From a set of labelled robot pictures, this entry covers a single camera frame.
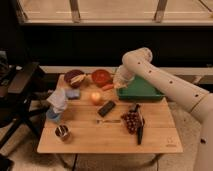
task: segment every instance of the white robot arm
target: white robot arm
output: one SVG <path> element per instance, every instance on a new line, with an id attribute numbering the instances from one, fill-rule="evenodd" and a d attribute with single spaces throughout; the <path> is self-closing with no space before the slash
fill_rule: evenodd
<path id="1" fill-rule="evenodd" d="M 213 95 L 150 64 L 152 52 L 141 48 L 126 53 L 114 77 L 115 88 L 127 86 L 138 75 L 179 104 L 201 124 L 195 171 L 213 170 Z"/>

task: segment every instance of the floor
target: floor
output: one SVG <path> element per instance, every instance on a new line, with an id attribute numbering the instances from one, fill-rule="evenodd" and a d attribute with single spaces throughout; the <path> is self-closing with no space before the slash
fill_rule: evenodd
<path id="1" fill-rule="evenodd" d="M 192 171 L 197 143 L 200 132 L 200 124 L 187 112 L 183 111 L 176 103 L 169 102 L 174 121 L 183 145 L 181 154 L 166 154 L 152 166 L 143 166 L 150 161 L 152 154 L 128 154 L 128 155 L 95 155 L 80 154 L 78 156 L 76 171 Z M 45 116 L 34 117 L 33 122 L 42 129 Z M 8 127 L 0 129 L 0 137 Z M 60 161 L 50 154 L 38 154 L 36 149 L 38 140 L 23 125 L 12 136 L 0 153 L 8 156 L 15 162 L 13 171 L 58 171 L 65 169 Z M 74 155 L 62 154 L 63 159 L 70 165 L 74 162 Z"/>

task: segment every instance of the metal cup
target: metal cup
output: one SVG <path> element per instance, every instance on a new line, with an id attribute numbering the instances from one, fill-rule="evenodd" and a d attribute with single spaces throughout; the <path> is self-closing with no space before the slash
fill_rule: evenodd
<path id="1" fill-rule="evenodd" d="M 62 141 L 65 141 L 70 136 L 69 129 L 66 125 L 59 125 L 56 130 L 55 134 L 57 137 L 59 137 Z"/>

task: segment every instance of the bunch of grapes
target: bunch of grapes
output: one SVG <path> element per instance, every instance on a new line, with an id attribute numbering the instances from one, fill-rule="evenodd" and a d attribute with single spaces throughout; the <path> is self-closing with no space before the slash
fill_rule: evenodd
<path id="1" fill-rule="evenodd" d="M 141 125 L 140 116 L 138 112 L 128 112 L 121 116 L 125 121 L 126 127 L 130 134 L 137 132 L 138 127 Z"/>

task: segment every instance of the knife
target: knife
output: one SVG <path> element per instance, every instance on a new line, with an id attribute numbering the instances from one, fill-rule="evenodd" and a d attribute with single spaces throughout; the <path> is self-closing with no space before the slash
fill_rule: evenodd
<path id="1" fill-rule="evenodd" d="M 137 103 L 133 103 L 132 106 L 130 106 L 129 112 L 137 112 L 140 105 Z"/>
<path id="2" fill-rule="evenodd" d="M 141 144 L 142 138 L 143 138 L 143 127 L 145 124 L 145 120 L 143 116 L 141 115 L 140 109 L 138 110 L 139 118 L 140 118 L 140 126 L 137 129 L 137 136 L 138 136 L 138 145 Z"/>

